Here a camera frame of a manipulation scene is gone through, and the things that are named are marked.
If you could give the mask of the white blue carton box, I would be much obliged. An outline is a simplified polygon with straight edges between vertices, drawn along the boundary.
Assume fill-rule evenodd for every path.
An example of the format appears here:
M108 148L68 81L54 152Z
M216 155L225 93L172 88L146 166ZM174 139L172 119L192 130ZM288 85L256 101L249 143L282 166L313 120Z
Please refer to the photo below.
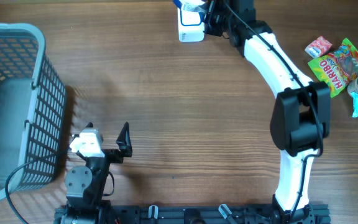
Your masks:
M173 0L172 2L181 12L186 11L206 14L209 8L209 4L202 0Z

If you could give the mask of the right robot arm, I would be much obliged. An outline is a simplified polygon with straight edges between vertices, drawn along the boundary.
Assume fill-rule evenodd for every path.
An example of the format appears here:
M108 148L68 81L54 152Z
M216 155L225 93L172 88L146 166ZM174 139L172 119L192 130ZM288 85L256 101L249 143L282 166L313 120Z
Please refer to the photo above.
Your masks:
M330 223L328 206L308 198L311 167L323 155L323 139L329 134L329 88L301 72L255 14L253 1L208 1L203 19L206 34L228 34L275 97L270 134L280 151L278 187L270 205L245 206L245 222Z

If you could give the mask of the Haribo gummy candy bag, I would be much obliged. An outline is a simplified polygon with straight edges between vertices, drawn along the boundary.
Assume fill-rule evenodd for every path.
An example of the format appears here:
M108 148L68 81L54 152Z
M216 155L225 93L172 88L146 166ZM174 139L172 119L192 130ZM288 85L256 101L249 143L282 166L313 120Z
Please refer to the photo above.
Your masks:
M339 48L308 62L317 79L325 82L334 98L358 77L358 50L345 38Z

